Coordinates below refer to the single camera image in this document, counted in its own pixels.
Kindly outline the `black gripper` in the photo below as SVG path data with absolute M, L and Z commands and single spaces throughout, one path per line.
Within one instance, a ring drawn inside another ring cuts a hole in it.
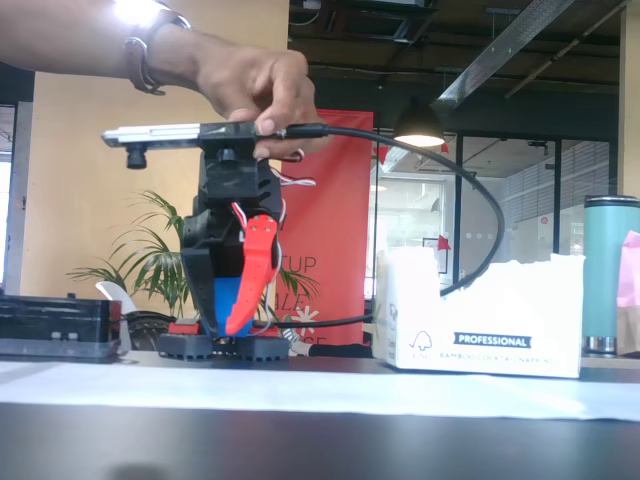
M 244 234 L 233 203 L 249 219 Z M 193 214 L 184 220 L 181 257 L 194 305 L 209 336 L 219 335 L 215 277 L 241 275 L 225 325 L 227 336 L 238 334 L 258 310 L 262 293 L 275 275 L 273 247 L 282 211 L 280 181 L 268 161 L 201 157 Z

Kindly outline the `hand with wristwatch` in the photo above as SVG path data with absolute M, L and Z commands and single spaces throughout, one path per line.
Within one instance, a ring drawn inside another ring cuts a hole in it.
M 196 64 L 198 90 L 214 110 L 228 121 L 252 122 L 265 137 L 255 147 L 257 158 L 284 159 L 299 149 L 314 152 L 328 143 L 267 138 L 291 125 L 321 121 L 303 54 L 237 45 L 205 35 Z

